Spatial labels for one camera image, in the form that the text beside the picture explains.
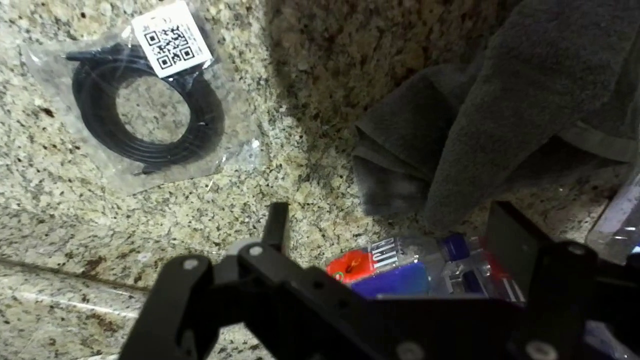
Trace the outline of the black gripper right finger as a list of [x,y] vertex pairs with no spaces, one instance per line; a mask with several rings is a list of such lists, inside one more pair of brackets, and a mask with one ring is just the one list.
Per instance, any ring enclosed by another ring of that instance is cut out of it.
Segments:
[[522,291],[530,312],[588,312],[595,251],[572,241],[552,241],[511,202],[491,207],[487,244]]

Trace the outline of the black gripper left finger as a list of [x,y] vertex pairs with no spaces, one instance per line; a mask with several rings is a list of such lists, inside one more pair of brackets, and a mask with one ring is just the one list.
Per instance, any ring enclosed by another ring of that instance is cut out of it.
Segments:
[[272,202],[263,232],[263,242],[279,253],[288,244],[288,204]]

